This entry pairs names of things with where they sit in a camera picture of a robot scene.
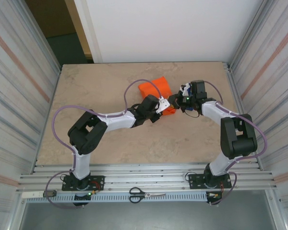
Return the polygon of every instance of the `corrugated metal wall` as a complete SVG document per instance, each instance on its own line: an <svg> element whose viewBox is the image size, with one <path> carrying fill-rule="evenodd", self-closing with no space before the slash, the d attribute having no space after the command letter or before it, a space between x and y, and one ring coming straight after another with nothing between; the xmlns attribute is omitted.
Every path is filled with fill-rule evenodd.
<svg viewBox="0 0 288 230"><path fill-rule="evenodd" d="M0 0L0 229L35 161L60 69L22 1Z"/></svg>
<svg viewBox="0 0 288 230"><path fill-rule="evenodd" d="M288 0L274 1L257 26L233 65L234 81L245 112L268 138L261 162L273 172L288 214ZM262 137L258 142L262 149Z"/></svg>

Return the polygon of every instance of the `black scissor handle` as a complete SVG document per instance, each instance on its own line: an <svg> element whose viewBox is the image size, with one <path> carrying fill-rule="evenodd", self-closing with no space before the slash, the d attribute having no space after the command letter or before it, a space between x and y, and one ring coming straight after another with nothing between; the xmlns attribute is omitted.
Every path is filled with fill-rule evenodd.
<svg viewBox="0 0 288 230"><path fill-rule="evenodd" d="M145 196L144 195L131 195L130 197L129 197L129 201L131 202L131 203L133 203L133 204L137 204L137 203L139 203L141 200L143 200L145 198Z"/></svg>
<svg viewBox="0 0 288 230"><path fill-rule="evenodd" d="M143 192L138 187L133 187L132 189L130 189L129 194L131 194L131 195L145 195L145 192Z"/></svg>

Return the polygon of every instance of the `orange fabric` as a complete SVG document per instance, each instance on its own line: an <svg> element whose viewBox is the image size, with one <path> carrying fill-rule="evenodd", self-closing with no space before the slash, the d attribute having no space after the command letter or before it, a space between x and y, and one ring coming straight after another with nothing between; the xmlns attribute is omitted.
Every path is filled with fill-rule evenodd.
<svg viewBox="0 0 288 230"><path fill-rule="evenodd" d="M172 95L172 91L168 85L168 82L167 80L165 79L165 77L161 77L161 78L158 78L158 79L155 79L155 80L152 80L153 84L155 84L158 89L160 90L161 92L161 95L167 99L169 96ZM155 96L155 97L159 97L159 94L158 94L158 91L155 89L155 87L149 83L149 82L146 82L146 83L143 83L141 85L138 86L140 92L141 92L141 95L143 97L143 99L148 96L149 94ZM170 114L174 114L176 112L176 109L173 109L171 107L167 108L166 110L163 111L163 115L170 115Z"/></svg>

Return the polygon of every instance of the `scissors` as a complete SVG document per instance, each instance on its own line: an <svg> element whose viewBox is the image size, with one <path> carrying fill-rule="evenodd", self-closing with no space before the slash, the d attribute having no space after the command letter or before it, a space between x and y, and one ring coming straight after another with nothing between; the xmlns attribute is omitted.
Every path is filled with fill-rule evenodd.
<svg viewBox="0 0 288 230"><path fill-rule="evenodd" d="M131 196L129 197L129 200L133 204L139 203L141 200L143 200L145 197L150 197L150 196L165 196L165 193L146 193L143 192L141 189L138 187L133 187L130 189L129 193Z"/></svg>

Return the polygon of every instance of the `marble-pattern surface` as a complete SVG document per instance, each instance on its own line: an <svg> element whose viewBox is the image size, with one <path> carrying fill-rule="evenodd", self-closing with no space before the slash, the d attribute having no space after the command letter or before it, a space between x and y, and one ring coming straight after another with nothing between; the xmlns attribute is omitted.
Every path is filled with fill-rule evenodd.
<svg viewBox="0 0 288 230"><path fill-rule="evenodd" d="M221 91L225 106L236 111L221 62L64 65L37 164L72 163L70 150L57 142L51 131L52 117L61 106L80 105L99 113L122 111L123 93L131 82L161 76L165 76L173 93L192 80L210 81ZM211 86L206 86L206 91L209 97L218 99ZM142 101L137 84L129 89L127 101L129 107ZM55 128L63 141L69 142L67 132L82 114L78 109L65 109L57 116ZM136 128L106 133L93 151L91 163L211 161L221 151L219 143L217 124L203 116L191 118L177 111L154 124L148 120Z"/></svg>

